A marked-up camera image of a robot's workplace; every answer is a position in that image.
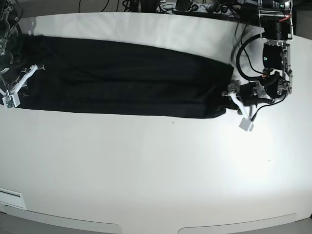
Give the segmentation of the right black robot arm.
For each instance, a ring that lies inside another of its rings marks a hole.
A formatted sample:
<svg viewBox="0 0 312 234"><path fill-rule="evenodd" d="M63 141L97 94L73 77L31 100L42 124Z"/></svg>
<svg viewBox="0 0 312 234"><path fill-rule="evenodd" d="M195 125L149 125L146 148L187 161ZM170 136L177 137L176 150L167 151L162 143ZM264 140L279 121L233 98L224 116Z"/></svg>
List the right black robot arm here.
<svg viewBox="0 0 312 234"><path fill-rule="evenodd" d="M39 40L22 32L24 9L19 0L0 2L0 95L32 98L42 91Z"/></svg>

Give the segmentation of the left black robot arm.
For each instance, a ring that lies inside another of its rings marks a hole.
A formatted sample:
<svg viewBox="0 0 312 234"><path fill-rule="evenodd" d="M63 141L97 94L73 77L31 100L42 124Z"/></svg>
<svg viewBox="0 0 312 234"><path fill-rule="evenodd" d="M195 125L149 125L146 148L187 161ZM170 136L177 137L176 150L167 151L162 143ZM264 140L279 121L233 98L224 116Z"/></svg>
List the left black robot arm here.
<svg viewBox="0 0 312 234"><path fill-rule="evenodd" d="M241 85L235 80L228 85L228 90L222 93L229 98L224 105L226 109L244 112L246 106L273 106L292 92L293 72L287 41L293 39L293 1L260 0L257 7L260 33L242 42L236 55L236 68L248 83ZM262 53L264 69L259 76L251 77L242 71L240 57L256 39L266 39Z"/></svg>

